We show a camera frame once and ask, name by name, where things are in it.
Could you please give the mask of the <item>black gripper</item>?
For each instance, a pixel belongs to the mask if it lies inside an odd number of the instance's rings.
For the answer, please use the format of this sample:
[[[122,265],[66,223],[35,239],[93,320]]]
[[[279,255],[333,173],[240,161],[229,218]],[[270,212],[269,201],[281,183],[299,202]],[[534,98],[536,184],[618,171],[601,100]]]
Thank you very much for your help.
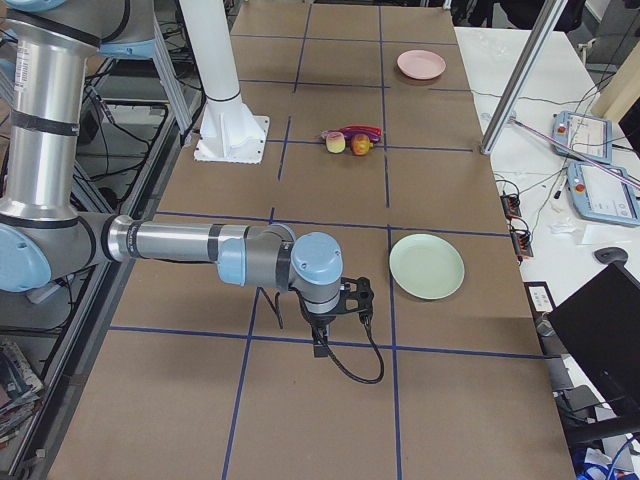
[[[371,329],[375,294],[368,278],[342,277],[330,294],[329,300],[324,302],[314,303],[307,298],[304,299],[304,318],[312,327],[315,358],[328,356],[326,330],[339,317],[356,315],[366,330]]]

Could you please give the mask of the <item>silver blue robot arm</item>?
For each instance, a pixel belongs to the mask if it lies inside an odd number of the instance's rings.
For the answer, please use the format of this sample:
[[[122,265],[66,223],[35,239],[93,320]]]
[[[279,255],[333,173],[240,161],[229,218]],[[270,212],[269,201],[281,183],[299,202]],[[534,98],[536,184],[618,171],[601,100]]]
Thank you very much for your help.
[[[366,278],[343,275],[339,244],[287,226],[170,224],[81,213],[70,202],[87,59],[149,58],[150,1],[11,1],[18,36],[8,177],[1,198],[1,287],[22,292],[105,261],[212,263],[228,284],[294,292],[314,353],[330,356],[329,324],[373,317]]]

